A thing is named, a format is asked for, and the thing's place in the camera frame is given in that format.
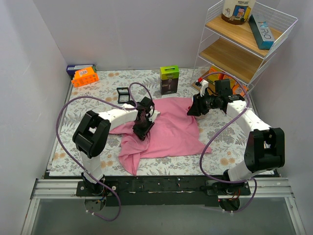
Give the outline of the pink garment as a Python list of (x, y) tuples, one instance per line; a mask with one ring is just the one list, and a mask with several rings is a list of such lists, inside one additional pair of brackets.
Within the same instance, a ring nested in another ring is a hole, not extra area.
[(154, 100), (160, 112), (145, 140), (133, 132), (133, 122), (127, 122), (110, 131), (121, 134), (119, 161), (127, 172), (136, 175), (141, 159), (188, 156), (202, 153), (196, 119), (188, 116), (191, 98), (168, 97)]

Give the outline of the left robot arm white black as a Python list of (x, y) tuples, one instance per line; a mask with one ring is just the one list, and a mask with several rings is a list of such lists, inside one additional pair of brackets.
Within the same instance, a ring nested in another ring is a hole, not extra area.
[(105, 148), (109, 132), (123, 124), (133, 122), (133, 133), (143, 141), (159, 115), (160, 112), (155, 110), (155, 104), (147, 97), (138, 104), (130, 100), (121, 107), (107, 112), (86, 112), (72, 138), (85, 168), (82, 173), (85, 189), (94, 196), (104, 191), (104, 184), (100, 181), (104, 179), (100, 154)]

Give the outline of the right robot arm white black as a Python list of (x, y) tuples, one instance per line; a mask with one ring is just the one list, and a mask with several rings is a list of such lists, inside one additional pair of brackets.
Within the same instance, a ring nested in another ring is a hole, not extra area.
[(200, 92), (193, 96), (187, 115), (201, 117), (212, 109), (220, 109), (231, 117), (231, 123), (236, 122), (247, 135), (243, 161), (228, 169), (221, 180), (224, 193), (234, 194), (239, 189), (239, 183), (259, 173), (284, 166), (284, 131), (270, 127), (250, 110), (248, 100), (233, 93), (228, 79), (215, 82), (214, 94), (209, 94), (209, 83), (203, 78), (199, 78), (195, 84)]

